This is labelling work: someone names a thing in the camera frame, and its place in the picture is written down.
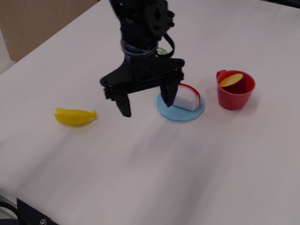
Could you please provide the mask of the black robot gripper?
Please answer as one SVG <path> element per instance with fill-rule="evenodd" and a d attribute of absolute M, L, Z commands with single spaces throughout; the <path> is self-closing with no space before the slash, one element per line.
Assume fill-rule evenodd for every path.
<path fill-rule="evenodd" d="M 107 97 L 115 102 L 124 117 L 131 117 L 128 94 L 160 86 L 167 107 L 173 105 L 178 86 L 183 79 L 183 59 L 158 58 L 156 49 L 133 52 L 123 49 L 124 61 L 114 71 L 100 79 Z"/>

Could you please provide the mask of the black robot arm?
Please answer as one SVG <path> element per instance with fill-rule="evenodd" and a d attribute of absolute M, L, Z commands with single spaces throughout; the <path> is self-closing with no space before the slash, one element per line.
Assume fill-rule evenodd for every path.
<path fill-rule="evenodd" d="M 174 50 L 159 54 L 158 43 L 164 38 L 175 48 L 167 34 L 174 26 L 174 12 L 166 0 L 112 0 L 110 4 L 120 22 L 124 61 L 100 79 L 106 99 L 116 102 L 124 117 L 131 117 L 128 95 L 160 87 L 163 101 L 170 107 L 184 79 L 185 62 L 173 58 Z"/>

